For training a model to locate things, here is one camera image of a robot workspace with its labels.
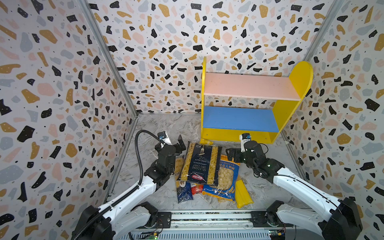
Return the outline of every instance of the barilla pasta package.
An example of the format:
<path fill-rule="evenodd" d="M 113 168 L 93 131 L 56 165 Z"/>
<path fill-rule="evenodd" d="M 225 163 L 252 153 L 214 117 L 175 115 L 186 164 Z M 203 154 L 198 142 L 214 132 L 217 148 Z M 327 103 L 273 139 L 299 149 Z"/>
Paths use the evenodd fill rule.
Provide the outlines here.
<path fill-rule="evenodd" d="M 222 147 L 188 142 L 180 180 L 217 186 Z"/>
<path fill-rule="evenodd" d="M 231 162 L 228 157 L 221 155 L 218 171 L 218 185 L 204 185 L 203 195 L 209 195 L 218 199 L 235 201 L 235 185 L 239 173 L 240 163 Z"/>
<path fill-rule="evenodd" d="M 179 157 L 175 161 L 175 180 L 176 180 L 176 192 L 177 192 L 177 201 L 181 203 L 187 200 L 193 200 L 191 184 L 185 181 L 178 181 L 177 178 L 180 175 L 181 169 L 184 165 L 184 156 Z"/>

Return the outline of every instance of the shelf board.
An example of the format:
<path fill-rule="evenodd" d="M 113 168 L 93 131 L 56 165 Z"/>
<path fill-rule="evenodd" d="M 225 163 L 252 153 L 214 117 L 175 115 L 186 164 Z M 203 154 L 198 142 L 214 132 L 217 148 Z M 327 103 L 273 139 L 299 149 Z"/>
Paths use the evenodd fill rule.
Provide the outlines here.
<path fill-rule="evenodd" d="M 204 95 L 300 101 L 289 78 L 205 73 Z"/>
<path fill-rule="evenodd" d="M 205 106 L 203 128 L 279 132 L 270 109 Z"/>

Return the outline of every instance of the dark blue package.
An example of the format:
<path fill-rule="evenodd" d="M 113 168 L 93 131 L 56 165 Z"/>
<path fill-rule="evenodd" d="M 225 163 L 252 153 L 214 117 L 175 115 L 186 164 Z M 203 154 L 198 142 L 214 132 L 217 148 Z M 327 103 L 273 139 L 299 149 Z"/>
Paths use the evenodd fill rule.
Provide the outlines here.
<path fill-rule="evenodd" d="M 184 156 L 179 157 L 175 161 L 175 180 L 176 180 L 176 192 L 177 192 L 177 201 L 181 203 L 187 200 L 193 200 L 191 184 L 185 181 L 179 181 L 177 178 L 180 175 L 181 169 L 184 165 Z"/>

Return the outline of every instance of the terrazzo wall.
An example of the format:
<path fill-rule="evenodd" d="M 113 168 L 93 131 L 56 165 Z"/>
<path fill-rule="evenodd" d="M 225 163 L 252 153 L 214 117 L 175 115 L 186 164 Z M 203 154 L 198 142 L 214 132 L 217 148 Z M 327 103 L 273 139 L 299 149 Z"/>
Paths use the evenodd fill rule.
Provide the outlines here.
<path fill-rule="evenodd" d="M 384 238 L 384 1 L 345 1 L 311 64 L 285 130 L 306 177 L 358 204 L 359 239 Z"/>
<path fill-rule="evenodd" d="M 207 71 L 288 76 L 332 0 L 90 0 L 138 112 L 200 112 Z M 272 108 L 274 101 L 206 97 L 206 105 Z"/>
<path fill-rule="evenodd" d="M 0 238 L 68 239 L 131 115 L 75 1 L 0 7 Z"/>

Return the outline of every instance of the orecchiette pasta bag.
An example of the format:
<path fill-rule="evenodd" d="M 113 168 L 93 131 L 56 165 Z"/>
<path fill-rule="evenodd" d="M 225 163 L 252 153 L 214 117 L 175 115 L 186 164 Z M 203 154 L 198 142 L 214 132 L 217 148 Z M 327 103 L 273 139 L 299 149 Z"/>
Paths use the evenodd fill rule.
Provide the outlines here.
<path fill-rule="evenodd" d="M 180 181 L 217 186 L 222 147 L 188 142 Z"/>
<path fill-rule="evenodd" d="M 230 162 L 227 156 L 221 155 L 218 185 L 204 185 L 203 195 L 207 194 L 218 199 L 235 201 L 235 184 L 239 167 L 240 163 Z"/>

